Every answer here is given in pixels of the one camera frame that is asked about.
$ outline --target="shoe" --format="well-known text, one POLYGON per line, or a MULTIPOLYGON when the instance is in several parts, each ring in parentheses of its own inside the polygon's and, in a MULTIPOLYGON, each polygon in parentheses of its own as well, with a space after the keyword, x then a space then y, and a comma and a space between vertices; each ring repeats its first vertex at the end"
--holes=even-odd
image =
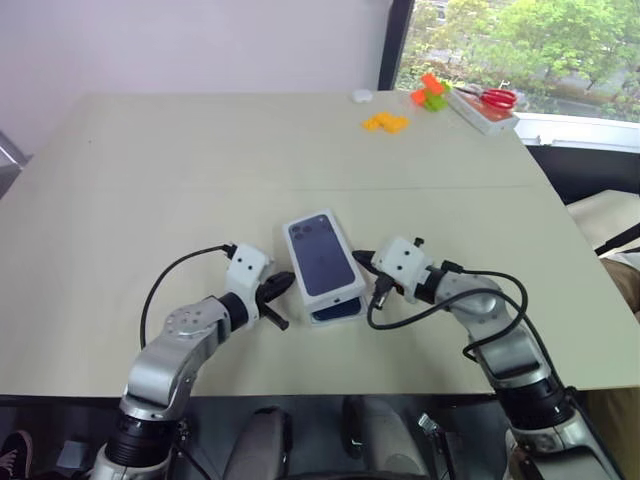
POLYGON ((18 430, 5 439, 0 449, 0 469, 9 472, 10 479, 28 478, 32 459, 33 444, 27 432, 18 430))

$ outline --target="window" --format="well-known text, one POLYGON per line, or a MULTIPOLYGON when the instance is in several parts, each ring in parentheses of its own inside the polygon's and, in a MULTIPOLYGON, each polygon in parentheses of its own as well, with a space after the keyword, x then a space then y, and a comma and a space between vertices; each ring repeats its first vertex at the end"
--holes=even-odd
POLYGON ((576 124, 624 127, 640 151, 638 125, 619 123, 640 122, 638 0, 415 0, 404 8, 394 88, 414 90, 425 72, 454 86, 508 88, 521 122, 587 117, 576 124))

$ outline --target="white wall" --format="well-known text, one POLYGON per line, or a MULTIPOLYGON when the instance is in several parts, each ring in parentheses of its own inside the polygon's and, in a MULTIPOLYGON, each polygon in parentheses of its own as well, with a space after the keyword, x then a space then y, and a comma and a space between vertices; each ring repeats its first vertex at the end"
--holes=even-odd
POLYGON ((375 88, 391 0, 0 0, 0 130, 25 153, 87 92, 375 88))

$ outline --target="table surface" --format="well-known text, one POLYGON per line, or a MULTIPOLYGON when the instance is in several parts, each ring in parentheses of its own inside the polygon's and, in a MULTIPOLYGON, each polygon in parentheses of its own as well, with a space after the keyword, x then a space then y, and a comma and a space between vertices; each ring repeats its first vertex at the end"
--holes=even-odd
MULTIPOLYGON (((83 99, 0 202, 0 393, 118 396, 144 298, 177 257, 247 242, 290 268, 281 225, 331 208, 354 249, 421 236, 436 261, 509 272, 567 384, 640 383, 640 333, 513 132, 485 137, 406 95, 96 95, 83 99), (360 122, 406 115, 397 134, 360 122)), ((149 337, 175 307, 222 293, 226 259, 199 257, 157 292, 149 337)), ((505 285, 509 293, 515 292, 505 285)), ((490 387, 447 313, 392 332, 363 320, 235 333, 196 394, 477 393, 490 387)), ((416 312, 395 296, 389 320, 416 312)))

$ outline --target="red scissors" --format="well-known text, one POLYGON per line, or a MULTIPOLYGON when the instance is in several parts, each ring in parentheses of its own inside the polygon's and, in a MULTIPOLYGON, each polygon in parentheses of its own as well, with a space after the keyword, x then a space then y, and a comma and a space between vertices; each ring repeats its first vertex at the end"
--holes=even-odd
POLYGON ((511 110, 518 103, 518 97, 511 90, 503 90, 501 88, 481 90, 472 87, 457 87, 456 90, 475 95, 480 98, 482 103, 497 110, 511 110))

